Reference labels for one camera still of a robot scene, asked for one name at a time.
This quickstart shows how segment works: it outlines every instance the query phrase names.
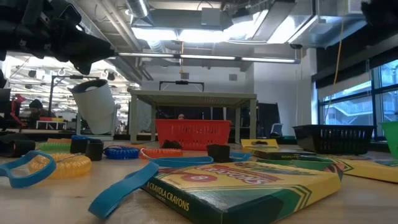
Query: blue silicone strap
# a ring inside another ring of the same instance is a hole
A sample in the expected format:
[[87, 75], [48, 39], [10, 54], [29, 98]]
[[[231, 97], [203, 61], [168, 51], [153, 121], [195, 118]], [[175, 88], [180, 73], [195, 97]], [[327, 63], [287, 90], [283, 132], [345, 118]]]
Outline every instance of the blue silicone strap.
[[[250, 158], [250, 153], [232, 152], [233, 162], [246, 161]], [[88, 211], [98, 218], [105, 219], [119, 206], [122, 199], [143, 186], [148, 180], [157, 174], [159, 166], [161, 167], [189, 167], [201, 166], [214, 163], [210, 156], [203, 157], [168, 157], [161, 159], [151, 159], [148, 165], [139, 171], [125, 176], [123, 180], [111, 185], [100, 193], [91, 203]]]
[[[49, 159], [49, 163], [43, 169], [25, 177], [16, 177], [11, 173], [11, 169], [27, 164], [38, 155]], [[28, 187], [46, 179], [50, 174], [52, 174], [52, 172], [54, 172], [55, 168], [57, 168], [57, 165], [50, 155], [40, 151], [29, 151], [20, 159], [1, 164], [0, 176], [8, 177], [12, 188]]]

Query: person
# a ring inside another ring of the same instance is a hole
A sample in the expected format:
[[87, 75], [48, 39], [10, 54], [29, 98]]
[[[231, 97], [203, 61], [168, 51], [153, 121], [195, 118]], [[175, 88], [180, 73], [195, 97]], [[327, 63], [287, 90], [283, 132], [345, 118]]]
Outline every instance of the person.
[[[30, 115], [29, 115], [29, 127], [36, 128], [36, 121], [40, 119], [40, 117], [48, 117], [49, 111], [43, 109], [43, 104], [40, 100], [35, 99], [29, 104]], [[56, 118], [56, 115], [51, 112], [51, 118]]]
[[178, 119], [185, 119], [185, 115], [184, 115], [184, 114], [180, 114], [180, 115], [178, 116]]

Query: black plastic bin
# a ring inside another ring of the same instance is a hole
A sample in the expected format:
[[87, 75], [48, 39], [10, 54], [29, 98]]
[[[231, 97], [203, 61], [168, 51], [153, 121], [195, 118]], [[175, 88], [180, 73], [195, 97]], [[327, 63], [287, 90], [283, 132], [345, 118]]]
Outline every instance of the black plastic bin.
[[293, 127], [297, 144], [319, 154], [365, 154], [374, 126], [303, 125]]

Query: table leg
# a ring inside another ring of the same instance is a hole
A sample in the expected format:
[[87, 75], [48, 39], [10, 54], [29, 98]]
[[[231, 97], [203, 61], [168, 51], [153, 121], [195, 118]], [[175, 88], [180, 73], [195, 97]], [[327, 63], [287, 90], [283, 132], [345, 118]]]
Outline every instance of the table leg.
[[155, 119], [156, 119], [156, 105], [152, 105], [151, 111], [150, 111], [150, 140], [151, 141], [156, 140]]
[[137, 95], [131, 95], [130, 102], [130, 141], [133, 144], [137, 144]]
[[235, 109], [235, 143], [241, 143], [241, 108]]
[[257, 100], [250, 100], [250, 138], [256, 139]]

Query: desk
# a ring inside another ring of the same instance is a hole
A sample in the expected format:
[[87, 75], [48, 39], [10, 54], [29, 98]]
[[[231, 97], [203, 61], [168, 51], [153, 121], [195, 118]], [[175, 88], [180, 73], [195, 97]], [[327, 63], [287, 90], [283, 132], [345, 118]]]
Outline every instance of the desk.
[[[183, 91], [146, 91], [130, 90], [130, 141], [137, 143], [137, 100], [142, 100], [152, 106], [151, 112], [151, 141], [155, 141], [156, 106], [208, 106], [228, 107], [236, 109], [235, 129], [240, 130], [241, 108], [250, 105], [250, 138], [256, 138], [257, 126], [257, 95], [247, 93], [207, 93]], [[240, 132], [235, 132], [235, 141], [239, 143]]]
[[[120, 144], [120, 142], [106, 142], [106, 144]], [[159, 146], [157, 142], [147, 145]], [[205, 152], [187, 151], [184, 154], [202, 156]], [[387, 154], [381, 152], [374, 152], [371, 155], [387, 157]], [[0, 158], [0, 163], [11, 160]], [[0, 178], [1, 223], [192, 224], [143, 190], [137, 190], [127, 196], [106, 222], [99, 221], [87, 212], [90, 203], [99, 193], [146, 164], [146, 160], [140, 159], [114, 161], [104, 158], [93, 163], [90, 175], [75, 179], [45, 180], [26, 189], [12, 189], [8, 179], [2, 177]], [[26, 172], [26, 169], [18, 169], [16, 172]], [[342, 184], [338, 192], [277, 223], [397, 223], [397, 184], [348, 175], [343, 177]]]
[[63, 124], [63, 129], [66, 130], [67, 129], [67, 123], [64, 121], [36, 121], [36, 129], [39, 128], [39, 123], [45, 123], [45, 128], [48, 129], [49, 128], [49, 123], [55, 123], [56, 125], [56, 130], [58, 130], [58, 124]]

